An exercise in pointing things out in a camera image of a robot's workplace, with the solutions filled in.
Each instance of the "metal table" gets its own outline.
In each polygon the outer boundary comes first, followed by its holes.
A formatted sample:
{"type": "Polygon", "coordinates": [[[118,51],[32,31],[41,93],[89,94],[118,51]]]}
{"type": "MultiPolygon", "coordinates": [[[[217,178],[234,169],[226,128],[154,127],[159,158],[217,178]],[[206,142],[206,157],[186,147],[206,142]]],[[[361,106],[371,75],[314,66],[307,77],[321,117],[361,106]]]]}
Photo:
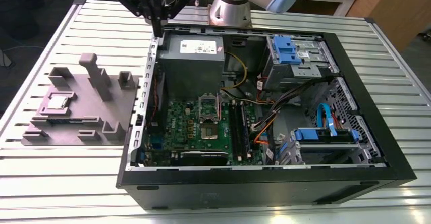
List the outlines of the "metal table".
{"type": "MultiPolygon", "coordinates": [[[[187,7],[175,23],[207,23],[187,7]]],[[[55,223],[426,223],[431,219],[431,97],[379,27],[365,19],[253,12],[258,28],[337,33],[418,180],[342,204],[145,211],[115,188],[122,147],[23,146],[22,134],[55,66],[83,73],[79,56],[99,55],[109,74],[142,75],[153,28],[111,1],[77,0],[0,120],[0,219],[55,223]]]]}

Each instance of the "white label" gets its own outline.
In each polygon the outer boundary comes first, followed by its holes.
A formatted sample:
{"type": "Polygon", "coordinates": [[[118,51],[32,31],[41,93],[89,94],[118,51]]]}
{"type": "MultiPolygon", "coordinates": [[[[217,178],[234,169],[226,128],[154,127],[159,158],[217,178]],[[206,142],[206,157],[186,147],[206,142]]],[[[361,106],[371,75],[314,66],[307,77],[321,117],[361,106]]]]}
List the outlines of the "white label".
{"type": "Polygon", "coordinates": [[[286,135],[281,133],[277,137],[277,141],[282,141],[285,140],[285,138],[286,138],[286,135]]]}
{"type": "Polygon", "coordinates": [[[258,81],[258,89],[262,90],[263,89],[263,82],[258,81]]]}
{"type": "Polygon", "coordinates": [[[302,51],[298,52],[298,56],[310,58],[309,53],[302,51]]]}
{"type": "Polygon", "coordinates": [[[182,40],[181,53],[218,54],[215,41],[182,40]]]}
{"type": "Polygon", "coordinates": [[[273,158],[274,158],[274,153],[273,153],[273,151],[270,150],[270,148],[267,148],[267,156],[271,158],[271,160],[273,160],[273,158]]]}

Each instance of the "black case frame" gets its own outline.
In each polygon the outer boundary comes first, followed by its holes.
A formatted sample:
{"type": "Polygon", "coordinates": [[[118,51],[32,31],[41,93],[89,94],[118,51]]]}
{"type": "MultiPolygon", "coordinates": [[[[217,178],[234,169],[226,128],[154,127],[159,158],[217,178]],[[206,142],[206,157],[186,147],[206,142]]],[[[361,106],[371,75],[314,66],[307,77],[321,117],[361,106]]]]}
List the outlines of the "black case frame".
{"type": "MultiPolygon", "coordinates": [[[[221,32],[229,27],[181,25],[221,32]]],[[[338,37],[333,33],[278,29],[230,28],[238,31],[322,36],[339,66],[358,113],[366,119],[387,167],[206,171],[126,171],[129,138],[123,150],[117,187],[126,189],[145,209],[187,209],[297,204],[335,204],[382,187],[417,179],[405,154],[386,125],[338,37]]]]}

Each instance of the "wooden cabinet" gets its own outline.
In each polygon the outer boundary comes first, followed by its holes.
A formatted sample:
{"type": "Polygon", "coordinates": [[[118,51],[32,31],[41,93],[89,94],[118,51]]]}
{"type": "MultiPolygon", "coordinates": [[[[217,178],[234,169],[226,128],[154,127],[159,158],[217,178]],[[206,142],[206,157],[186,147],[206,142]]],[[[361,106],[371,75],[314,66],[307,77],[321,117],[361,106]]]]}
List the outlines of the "wooden cabinet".
{"type": "Polygon", "coordinates": [[[431,0],[357,0],[347,13],[375,19],[398,51],[431,23],[431,0]]]}

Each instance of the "motherboard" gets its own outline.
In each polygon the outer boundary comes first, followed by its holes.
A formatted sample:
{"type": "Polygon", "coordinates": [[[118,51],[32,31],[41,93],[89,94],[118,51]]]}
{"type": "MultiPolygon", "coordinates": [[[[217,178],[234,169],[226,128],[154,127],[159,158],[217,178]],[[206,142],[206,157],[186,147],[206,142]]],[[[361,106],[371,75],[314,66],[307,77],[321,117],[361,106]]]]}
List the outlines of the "motherboard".
{"type": "Polygon", "coordinates": [[[166,131],[149,138],[147,165],[263,165],[262,149],[249,137],[255,106],[211,100],[170,100],[166,131]]]}

